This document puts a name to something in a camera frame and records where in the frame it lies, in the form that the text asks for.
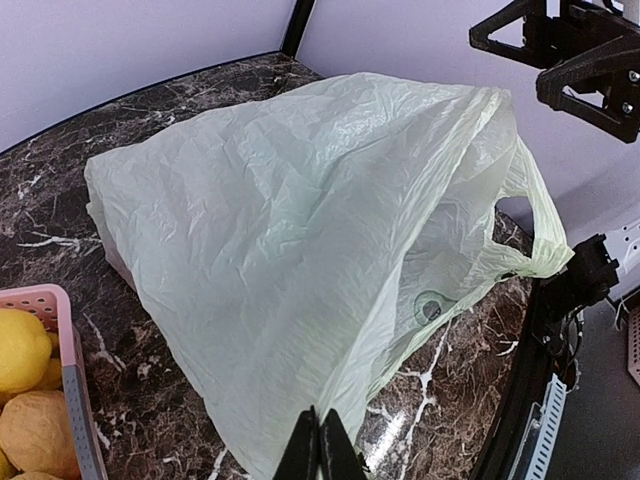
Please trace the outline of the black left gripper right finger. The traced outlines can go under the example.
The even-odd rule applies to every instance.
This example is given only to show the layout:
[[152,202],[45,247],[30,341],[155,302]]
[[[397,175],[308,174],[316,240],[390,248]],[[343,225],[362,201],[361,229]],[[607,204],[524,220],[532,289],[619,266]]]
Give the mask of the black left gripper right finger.
[[335,409],[320,426],[320,469],[324,480],[366,480],[365,471]]

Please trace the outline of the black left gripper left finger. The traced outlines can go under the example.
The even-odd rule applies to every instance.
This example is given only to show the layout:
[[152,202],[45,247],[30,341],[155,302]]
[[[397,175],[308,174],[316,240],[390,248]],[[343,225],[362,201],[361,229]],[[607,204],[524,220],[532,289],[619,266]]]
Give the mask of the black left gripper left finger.
[[313,406],[300,413],[274,480],[316,480],[319,468],[319,421]]

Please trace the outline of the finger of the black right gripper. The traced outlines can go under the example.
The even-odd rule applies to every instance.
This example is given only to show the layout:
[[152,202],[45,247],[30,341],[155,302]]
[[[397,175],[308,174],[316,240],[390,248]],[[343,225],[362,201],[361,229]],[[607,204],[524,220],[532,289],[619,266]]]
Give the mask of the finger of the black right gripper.
[[510,1],[469,30],[472,48],[534,68],[549,68],[555,61],[551,46],[551,19],[547,2]]
[[623,34],[544,72],[539,102],[624,143],[639,135],[639,36]]

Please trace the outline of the light green plastic bag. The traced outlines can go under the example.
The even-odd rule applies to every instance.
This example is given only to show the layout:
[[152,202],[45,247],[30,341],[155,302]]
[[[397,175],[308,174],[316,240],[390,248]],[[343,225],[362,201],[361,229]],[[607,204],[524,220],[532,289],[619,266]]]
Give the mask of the light green plastic bag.
[[214,109],[90,158],[108,261],[236,461],[368,402],[502,279],[572,257],[510,93],[375,73]]

